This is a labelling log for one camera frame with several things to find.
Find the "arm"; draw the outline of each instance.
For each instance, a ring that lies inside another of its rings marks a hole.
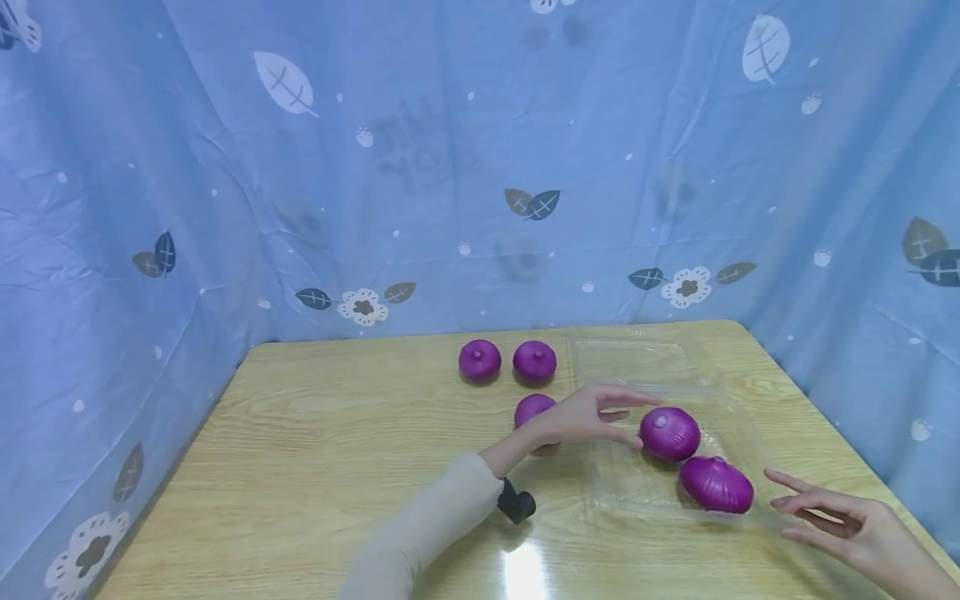
[[[542,445],[538,429],[524,425],[454,462],[364,546],[338,600],[408,600],[420,573],[493,512],[503,477]]]
[[[773,507],[813,527],[788,527],[788,540],[816,548],[858,571],[896,600],[960,600],[960,587],[889,506],[812,486],[775,470],[767,478],[796,495]]]
[[[493,512],[503,478],[528,454],[545,444],[590,440],[640,449],[636,435],[611,424],[629,413],[603,411],[657,403],[629,388],[587,386],[480,454],[459,459],[364,546],[338,600],[409,600],[417,576]]]

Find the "blue curtain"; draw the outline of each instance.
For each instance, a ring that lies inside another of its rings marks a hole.
[[[80,597],[256,344],[571,324],[746,324],[960,559],[958,29],[0,0],[0,597]]]

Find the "beige sleeve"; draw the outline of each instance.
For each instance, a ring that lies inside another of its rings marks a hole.
[[[420,573],[483,522],[502,492],[480,455],[458,459],[360,550],[338,600],[409,600]]]

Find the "red onion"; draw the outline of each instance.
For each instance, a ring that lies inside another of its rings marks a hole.
[[[557,405],[557,402],[545,394],[530,394],[516,405],[514,411],[514,429],[519,429],[528,420],[546,412]]]
[[[659,406],[644,415],[639,435],[643,448],[664,461],[685,461],[700,447],[697,421],[676,406]]]
[[[743,515],[754,503],[754,485],[719,456],[695,456],[686,461],[680,467],[680,485],[708,511]]]
[[[486,381],[500,371],[500,350],[489,340],[473,340],[460,349],[460,373],[467,381]]]
[[[545,383],[557,371],[557,354],[544,342],[524,342],[514,352],[514,370],[526,383]]]

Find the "clear plastic container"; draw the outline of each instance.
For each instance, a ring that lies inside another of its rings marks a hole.
[[[779,528],[783,518],[770,507],[782,495],[763,475],[769,467],[763,440],[743,402],[729,395],[722,377],[693,340],[644,326],[599,336],[574,331],[569,340],[579,385],[614,383],[657,396],[677,406],[700,425],[697,455],[721,456],[754,484],[755,499],[745,515],[705,511],[679,483],[679,464],[659,461],[622,444],[597,443],[590,456],[594,503],[604,509],[695,519],[730,525]],[[636,432],[646,410],[634,410],[618,423]]]

